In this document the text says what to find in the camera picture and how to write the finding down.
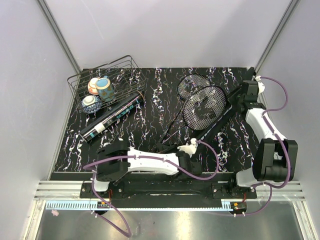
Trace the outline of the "black racket bag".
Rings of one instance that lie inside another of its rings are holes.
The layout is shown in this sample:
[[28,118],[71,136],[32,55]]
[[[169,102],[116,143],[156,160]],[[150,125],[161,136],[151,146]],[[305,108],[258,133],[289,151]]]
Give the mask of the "black racket bag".
[[238,110],[236,98],[241,94],[243,81],[251,81],[256,76],[255,68],[251,67],[211,67],[208,78],[213,85],[221,87],[226,95],[226,107],[209,127],[194,131],[190,136],[209,142],[227,124]]

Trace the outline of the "badminton racket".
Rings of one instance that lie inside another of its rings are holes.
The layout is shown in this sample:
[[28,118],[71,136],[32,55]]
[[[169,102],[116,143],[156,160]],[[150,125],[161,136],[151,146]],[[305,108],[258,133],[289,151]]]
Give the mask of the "badminton racket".
[[227,106],[224,90],[216,85],[192,88],[179,86],[177,94],[183,100],[177,115],[182,116],[183,126],[193,131],[202,131],[211,126]]
[[[179,96],[179,98],[183,102],[185,102],[185,100],[187,100],[193,93],[195,93],[196,91],[198,91],[200,89],[203,89],[204,87],[208,87],[211,84],[212,83],[208,77],[206,77],[202,74],[192,73],[192,74],[189,74],[189,75],[183,77],[180,80],[180,82],[176,88],[176,92],[177,92],[177,95]],[[170,122],[168,127],[165,129],[163,134],[160,136],[160,138],[155,146],[157,146],[158,144],[161,144],[165,140],[165,137],[166,137],[168,131],[171,129],[172,125],[177,120],[177,118],[180,115],[182,110],[183,110],[183,105],[181,106],[178,114],[173,118],[173,120]]]

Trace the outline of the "black shuttlecock tube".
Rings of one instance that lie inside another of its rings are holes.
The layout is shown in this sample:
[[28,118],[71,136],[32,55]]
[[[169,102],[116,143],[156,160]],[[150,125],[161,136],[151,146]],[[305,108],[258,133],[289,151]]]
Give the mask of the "black shuttlecock tube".
[[117,103],[101,117],[97,118],[94,122],[79,132],[81,138],[89,142],[113,123],[120,120],[124,115],[128,114],[132,109],[144,101],[144,92],[135,92]]

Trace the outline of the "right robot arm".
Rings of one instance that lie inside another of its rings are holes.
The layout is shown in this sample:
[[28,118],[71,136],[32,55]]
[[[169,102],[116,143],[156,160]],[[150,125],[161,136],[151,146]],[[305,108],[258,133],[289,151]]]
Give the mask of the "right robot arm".
[[228,195],[235,199],[244,194],[245,188],[266,184],[282,189],[294,178],[298,143],[280,133],[267,115],[270,110],[258,102],[264,90],[261,81],[244,80],[232,100],[259,140],[251,168],[238,172],[236,181],[227,185]]

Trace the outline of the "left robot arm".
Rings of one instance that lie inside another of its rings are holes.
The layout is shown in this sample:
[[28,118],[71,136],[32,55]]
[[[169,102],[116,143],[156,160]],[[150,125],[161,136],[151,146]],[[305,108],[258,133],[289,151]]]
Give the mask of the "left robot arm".
[[140,151],[129,147],[125,142],[103,147],[97,152],[97,161],[119,156],[133,156],[133,158],[118,158],[98,164],[90,192],[97,198],[103,198],[108,193],[111,182],[131,172],[173,176],[179,172],[178,167],[191,172],[194,168],[191,164],[191,157],[196,153],[197,147],[195,138],[186,145],[178,146],[176,153]]

